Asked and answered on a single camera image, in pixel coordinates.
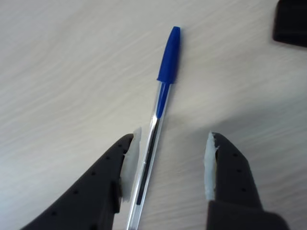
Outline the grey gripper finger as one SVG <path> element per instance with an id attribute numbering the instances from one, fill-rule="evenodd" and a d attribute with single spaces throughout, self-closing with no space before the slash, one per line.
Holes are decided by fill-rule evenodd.
<path id="1" fill-rule="evenodd" d="M 114 143 L 25 230 L 110 230 L 122 202 L 129 202 L 140 156 L 142 129 Z"/>
<path id="2" fill-rule="evenodd" d="M 286 221 L 265 211 L 248 160 L 220 133 L 210 132 L 204 154 L 208 230 L 287 230 Z"/>

